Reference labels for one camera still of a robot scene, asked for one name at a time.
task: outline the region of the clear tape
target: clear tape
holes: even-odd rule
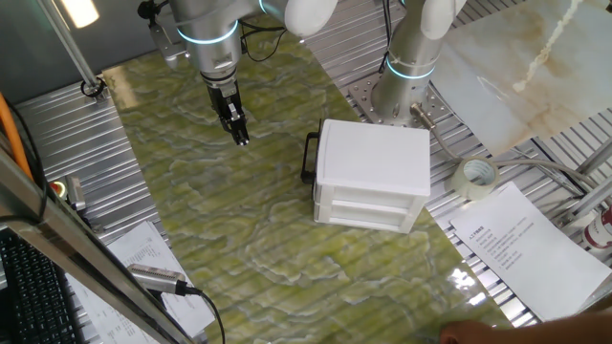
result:
[[[450,179],[450,186],[470,201],[487,197],[499,183],[499,170],[489,159],[463,159]]]

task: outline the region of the marble table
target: marble table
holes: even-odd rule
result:
[[[276,38],[250,36],[251,53]],[[429,343],[451,320],[510,326],[426,210],[408,235],[313,221],[306,134],[357,116],[296,37],[238,71],[246,147],[185,60],[171,71],[152,53],[104,72],[173,251],[219,307],[228,343]],[[217,324],[206,331],[221,342]]]

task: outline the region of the black cable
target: black cable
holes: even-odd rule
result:
[[[386,62],[387,56],[389,56],[389,51],[386,51],[384,53],[384,56],[382,57],[381,67],[379,67],[379,74],[382,74],[384,72],[384,63]]]
[[[248,24],[248,25],[244,25],[244,24],[242,24],[242,25],[241,25],[241,27],[240,27],[240,29],[242,30],[242,37],[241,37],[241,40],[242,40],[242,42],[243,42],[243,43],[244,43],[244,45],[245,45],[245,50],[247,51],[247,55],[249,56],[249,58],[250,58],[251,60],[253,60],[254,62],[263,62],[263,61],[265,61],[265,60],[269,59],[270,57],[272,57],[272,55],[274,55],[274,53],[276,53],[276,51],[278,50],[278,46],[280,46],[280,39],[283,37],[283,34],[285,34],[285,32],[287,32],[287,29],[282,28],[284,31],[283,31],[283,32],[280,34],[280,36],[278,36],[278,38],[277,38],[277,40],[276,40],[276,46],[274,47],[274,50],[273,50],[273,51],[272,51],[272,52],[271,52],[271,53],[270,53],[268,56],[266,56],[266,57],[264,57],[264,58],[262,58],[262,59],[256,59],[256,58],[254,58],[254,57],[252,57],[252,56],[251,56],[251,52],[249,51],[249,42],[247,41],[247,37],[248,37],[250,34],[253,34],[253,33],[259,33],[259,32],[262,32],[262,31],[258,31],[258,29],[255,29],[255,31],[245,33],[245,26],[247,26],[247,27],[249,27],[249,28],[250,28],[251,26],[249,26],[249,25],[250,25],[250,24]]]
[[[384,31],[386,32],[386,45],[391,44],[391,5],[390,0],[382,0],[382,13],[384,15]]]
[[[384,72],[386,58],[389,56],[389,45],[391,44],[391,35],[392,35],[392,27],[391,27],[391,6],[389,3],[390,0],[382,0],[382,12],[384,16],[384,32],[386,33],[386,52],[384,52],[384,56],[382,57],[381,66],[379,67],[379,74]]]
[[[242,19],[238,20],[238,23],[240,23],[242,26],[246,26],[247,28],[256,30],[258,32],[277,32],[277,31],[285,30],[285,27],[271,27],[271,28],[258,27],[256,25],[249,24],[249,23],[247,23],[246,21],[244,21]]]
[[[164,0],[160,3],[160,5],[157,6],[157,14],[160,13],[160,11],[162,10],[162,7],[164,7],[165,5],[169,4],[170,1],[169,0]]]
[[[212,308],[212,311],[214,312],[214,316],[217,318],[217,321],[219,322],[219,329],[221,330],[221,340],[223,341],[223,344],[226,344],[226,330],[223,328],[223,322],[221,321],[221,315],[219,314],[219,311],[217,310],[217,307],[214,305],[212,300],[208,297],[208,295],[204,294],[203,291],[195,287],[186,287],[186,293],[192,294],[192,295],[200,295],[202,298],[204,298],[208,302],[208,304]]]

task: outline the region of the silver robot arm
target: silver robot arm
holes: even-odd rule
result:
[[[393,32],[386,68],[372,89],[372,106],[380,123],[409,125],[411,107],[427,107],[426,88],[443,38],[465,3],[405,0],[406,15]]]
[[[221,124],[236,144],[249,143],[236,79],[236,65],[242,55],[238,20],[266,13],[289,32],[305,36],[318,32],[327,23],[337,3],[338,0],[169,0],[179,35],[186,44],[185,55],[200,71]],[[149,27],[168,65],[175,67],[184,50],[168,43],[164,29],[154,19]]]

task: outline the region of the hand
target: hand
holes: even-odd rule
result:
[[[502,343],[493,328],[467,320],[448,324],[440,332],[440,344],[496,344]]]

